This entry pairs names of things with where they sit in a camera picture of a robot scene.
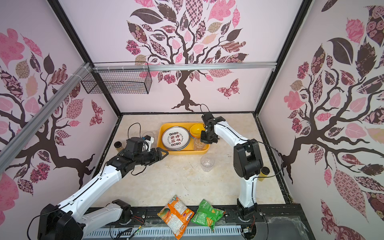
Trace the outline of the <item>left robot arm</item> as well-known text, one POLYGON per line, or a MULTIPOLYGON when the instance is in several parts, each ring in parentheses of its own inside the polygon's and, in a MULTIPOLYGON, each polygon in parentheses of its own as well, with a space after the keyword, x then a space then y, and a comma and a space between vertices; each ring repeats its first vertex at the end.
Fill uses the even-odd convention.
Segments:
POLYGON ((153 148, 154 138, 133 137, 126 147, 105 163, 103 170, 76 193, 54 206, 44 207, 39 215, 39 240, 81 240, 110 223, 131 221, 131 206, 115 200, 106 207, 87 214, 87 210, 110 187, 131 173, 136 166, 150 166, 164 159, 168 151, 153 148))

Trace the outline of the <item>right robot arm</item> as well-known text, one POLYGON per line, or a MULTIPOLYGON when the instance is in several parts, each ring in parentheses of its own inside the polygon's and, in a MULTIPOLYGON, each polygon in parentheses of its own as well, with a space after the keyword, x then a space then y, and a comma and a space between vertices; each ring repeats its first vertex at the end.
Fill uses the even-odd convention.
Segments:
POLYGON ((201 133, 203 143, 210 145, 224 140, 233 148, 234 170, 241 178, 237 211, 242 221, 248 221, 257 212, 256 181, 264 167, 259 142, 240 135, 223 117, 214 117, 207 112, 202 115, 202 120, 205 126, 201 133))

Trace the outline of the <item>clear cup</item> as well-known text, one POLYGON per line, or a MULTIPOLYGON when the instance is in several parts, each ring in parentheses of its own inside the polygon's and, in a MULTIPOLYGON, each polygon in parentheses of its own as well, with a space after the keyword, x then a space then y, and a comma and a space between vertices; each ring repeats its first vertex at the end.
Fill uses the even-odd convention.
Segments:
POLYGON ((143 133, 143 138, 146 140, 146 141, 149 141, 151 144, 153 144, 156 140, 156 136, 153 132, 145 132, 143 133))
POLYGON ((201 141, 200 138, 194 139, 194 151, 202 151, 206 144, 201 141))
POLYGON ((201 167, 204 172, 210 172, 215 165, 215 159, 212 155, 204 155, 201 158, 201 167))

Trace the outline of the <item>yellow bowl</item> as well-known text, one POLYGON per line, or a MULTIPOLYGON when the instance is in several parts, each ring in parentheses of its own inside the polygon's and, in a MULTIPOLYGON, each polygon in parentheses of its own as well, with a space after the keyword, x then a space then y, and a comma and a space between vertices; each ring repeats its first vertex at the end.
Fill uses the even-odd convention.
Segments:
POLYGON ((201 124, 201 123, 194 124, 190 128, 190 134, 193 138, 199 139, 201 137, 201 133, 204 131, 205 131, 205 126, 204 124, 201 124))

